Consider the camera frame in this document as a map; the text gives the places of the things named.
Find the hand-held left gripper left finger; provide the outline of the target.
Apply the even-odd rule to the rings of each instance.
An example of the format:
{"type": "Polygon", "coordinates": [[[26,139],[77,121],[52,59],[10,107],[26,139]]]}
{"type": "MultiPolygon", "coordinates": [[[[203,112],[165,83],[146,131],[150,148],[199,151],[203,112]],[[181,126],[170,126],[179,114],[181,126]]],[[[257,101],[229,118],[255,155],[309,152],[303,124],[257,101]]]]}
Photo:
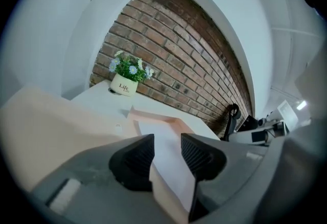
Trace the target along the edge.
{"type": "Polygon", "coordinates": [[[67,178],[98,190],[152,191],[150,166],[154,135],[143,135],[90,148],[62,165],[67,178]]]}

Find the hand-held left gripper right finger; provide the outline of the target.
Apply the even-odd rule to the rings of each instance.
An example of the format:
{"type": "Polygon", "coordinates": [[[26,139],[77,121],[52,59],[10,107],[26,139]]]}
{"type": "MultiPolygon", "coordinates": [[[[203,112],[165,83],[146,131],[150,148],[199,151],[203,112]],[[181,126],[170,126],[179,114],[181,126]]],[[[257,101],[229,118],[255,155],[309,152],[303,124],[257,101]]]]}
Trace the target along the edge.
{"type": "Polygon", "coordinates": [[[249,181],[267,147],[230,143],[191,133],[181,134],[181,154],[195,177],[189,220],[218,210],[249,181]]]}

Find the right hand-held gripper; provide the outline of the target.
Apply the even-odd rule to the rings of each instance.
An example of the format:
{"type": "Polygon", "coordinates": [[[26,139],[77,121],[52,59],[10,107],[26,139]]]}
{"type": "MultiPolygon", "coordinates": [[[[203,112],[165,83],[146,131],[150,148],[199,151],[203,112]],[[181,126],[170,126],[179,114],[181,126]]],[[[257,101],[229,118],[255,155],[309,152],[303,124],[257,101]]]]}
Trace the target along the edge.
{"type": "Polygon", "coordinates": [[[296,79],[311,123],[285,138],[255,224],[327,224],[327,46],[296,79]]]}

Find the white A4 paper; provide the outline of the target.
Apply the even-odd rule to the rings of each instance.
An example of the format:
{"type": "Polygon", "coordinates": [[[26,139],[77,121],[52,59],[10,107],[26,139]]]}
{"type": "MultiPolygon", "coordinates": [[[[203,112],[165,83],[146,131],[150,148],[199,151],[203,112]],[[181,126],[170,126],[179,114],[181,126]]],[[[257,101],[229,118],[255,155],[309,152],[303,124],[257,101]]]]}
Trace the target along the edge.
{"type": "Polygon", "coordinates": [[[176,123],[138,123],[142,134],[154,135],[150,181],[156,201],[177,222],[187,222],[196,181],[181,154],[181,130],[176,123]]]}

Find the white framed board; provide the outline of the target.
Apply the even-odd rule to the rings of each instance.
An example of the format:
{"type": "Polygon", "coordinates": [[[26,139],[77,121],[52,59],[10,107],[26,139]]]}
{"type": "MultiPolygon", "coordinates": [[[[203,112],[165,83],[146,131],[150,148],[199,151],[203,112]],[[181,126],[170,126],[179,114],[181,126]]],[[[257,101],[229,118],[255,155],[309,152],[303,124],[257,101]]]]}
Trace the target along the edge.
{"type": "Polygon", "coordinates": [[[298,117],[293,108],[290,106],[290,104],[286,100],[284,100],[277,107],[277,110],[280,113],[282,119],[284,120],[288,131],[293,131],[297,126],[298,117]]]}

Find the potted flower plant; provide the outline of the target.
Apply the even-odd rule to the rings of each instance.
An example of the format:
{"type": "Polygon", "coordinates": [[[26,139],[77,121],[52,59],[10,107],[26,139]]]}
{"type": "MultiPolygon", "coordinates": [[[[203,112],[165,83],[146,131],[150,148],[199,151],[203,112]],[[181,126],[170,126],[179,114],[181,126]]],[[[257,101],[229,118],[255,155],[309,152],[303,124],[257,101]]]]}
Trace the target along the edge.
{"type": "Polygon", "coordinates": [[[110,89],[120,95],[132,97],[137,90],[138,84],[150,79],[154,70],[144,66],[141,58],[125,54],[119,50],[110,62],[109,71],[114,73],[110,89]]]}

